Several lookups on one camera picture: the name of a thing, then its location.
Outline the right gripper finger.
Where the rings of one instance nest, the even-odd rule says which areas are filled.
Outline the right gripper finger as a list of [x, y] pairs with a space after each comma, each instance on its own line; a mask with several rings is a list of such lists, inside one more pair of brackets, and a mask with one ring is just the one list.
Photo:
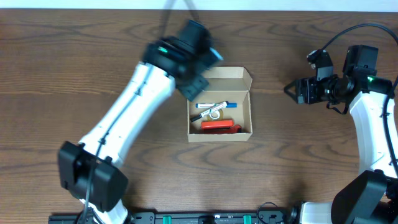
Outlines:
[[293, 99], [296, 104], [304, 104], [304, 96], [301, 92], [296, 91], [295, 93], [293, 93], [290, 90], [285, 90], [284, 93], [291, 97], [291, 99]]
[[289, 83], [284, 87], [284, 91], [289, 91], [290, 89], [296, 87], [296, 85], [297, 85], [297, 80], [293, 80], [291, 83]]

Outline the blue capped whiteboard marker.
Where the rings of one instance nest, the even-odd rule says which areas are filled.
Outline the blue capped whiteboard marker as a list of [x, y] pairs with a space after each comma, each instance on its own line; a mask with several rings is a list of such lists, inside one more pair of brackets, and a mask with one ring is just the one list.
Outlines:
[[[197, 103], [195, 105], [196, 108], [211, 108], [216, 106], [216, 103]], [[227, 103], [226, 105], [227, 108], [236, 108], [237, 104], [236, 103]]]

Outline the black capped marker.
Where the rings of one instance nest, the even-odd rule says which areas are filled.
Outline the black capped marker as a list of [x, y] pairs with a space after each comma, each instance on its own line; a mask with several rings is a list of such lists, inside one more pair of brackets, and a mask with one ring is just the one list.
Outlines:
[[199, 115], [196, 115], [192, 118], [190, 118], [191, 122], [197, 121], [201, 118], [204, 118], [205, 116], [207, 116], [209, 114], [210, 111], [214, 111], [214, 110], [218, 110], [218, 109], [223, 109], [226, 108], [227, 103], [229, 103], [228, 101], [222, 101], [221, 103], [217, 103], [216, 106], [211, 107], [211, 108], [199, 108], [199, 109], [205, 109], [203, 112], [201, 112]]

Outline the brown cardboard box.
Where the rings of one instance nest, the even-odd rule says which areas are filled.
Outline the brown cardboard box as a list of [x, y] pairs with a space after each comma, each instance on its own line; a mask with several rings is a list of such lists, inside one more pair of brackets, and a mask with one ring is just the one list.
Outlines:
[[[193, 101], [187, 103], [188, 141], [189, 142], [220, 142], [247, 141], [252, 135], [251, 97], [252, 78], [244, 67], [215, 67], [203, 74], [208, 87]], [[236, 103], [236, 108], [223, 108], [223, 119], [232, 119], [234, 125], [242, 127], [242, 133], [236, 134], [205, 134], [201, 122], [206, 117], [191, 122], [190, 118], [199, 115], [205, 109], [196, 108], [197, 103]]]

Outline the clear yellow tape roll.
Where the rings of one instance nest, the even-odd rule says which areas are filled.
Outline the clear yellow tape roll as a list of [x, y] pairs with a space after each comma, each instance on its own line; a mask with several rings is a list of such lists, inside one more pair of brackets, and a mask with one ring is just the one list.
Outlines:
[[223, 110], [220, 108], [218, 110], [210, 111], [206, 116], [208, 121], [216, 121], [223, 119]]

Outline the red black stapler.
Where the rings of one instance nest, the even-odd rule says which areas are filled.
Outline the red black stapler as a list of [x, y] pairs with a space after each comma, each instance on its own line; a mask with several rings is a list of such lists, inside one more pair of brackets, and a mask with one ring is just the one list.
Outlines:
[[202, 121], [201, 122], [201, 129], [208, 130], [208, 129], [224, 129], [224, 128], [231, 128], [234, 126], [234, 121], [232, 119], [227, 120], [213, 120], [213, 121]]

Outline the red box cutter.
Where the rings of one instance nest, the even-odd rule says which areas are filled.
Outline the red box cutter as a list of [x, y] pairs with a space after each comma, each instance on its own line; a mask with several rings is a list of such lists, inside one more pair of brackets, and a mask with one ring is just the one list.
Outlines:
[[230, 128], [222, 128], [222, 129], [206, 129], [204, 130], [205, 134], [236, 134], [242, 133], [242, 127], [238, 124], [230, 127]]

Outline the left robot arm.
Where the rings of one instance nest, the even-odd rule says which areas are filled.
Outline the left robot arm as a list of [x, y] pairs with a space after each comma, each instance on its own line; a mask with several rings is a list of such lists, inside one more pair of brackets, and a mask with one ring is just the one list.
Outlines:
[[203, 72], [221, 60], [211, 35], [189, 20], [178, 36], [150, 43], [123, 92], [100, 122], [58, 152], [60, 185], [84, 204], [74, 223], [129, 223], [122, 203], [128, 179], [121, 172], [133, 142], [175, 90], [193, 101], [208, 86]]

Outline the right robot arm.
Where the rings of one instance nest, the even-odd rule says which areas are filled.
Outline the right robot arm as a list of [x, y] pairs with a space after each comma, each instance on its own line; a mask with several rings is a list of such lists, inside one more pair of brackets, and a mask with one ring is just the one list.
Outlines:
[[294, 80], [284, 92], [298, 104], [340, 103], [353, 118], [359, 151], [359, 174], [332, 202], [303, 202], [291, 223], [397, 223], [397, 130], [392, 82], [377, 77], [378, 49], [349, 47], [343, 75], [333, 71], [326, 50], [307, 56], [315, 76]]

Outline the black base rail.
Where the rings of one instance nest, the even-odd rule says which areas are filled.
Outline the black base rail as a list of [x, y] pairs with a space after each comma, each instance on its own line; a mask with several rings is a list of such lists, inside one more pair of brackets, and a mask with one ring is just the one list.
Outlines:
[[130, 224], [288, 224], [299, 223], [298, 215], [284, 210], [271, 209], [260, 212], [239, 213], [153, 213], [140, 212], [128, 215]]

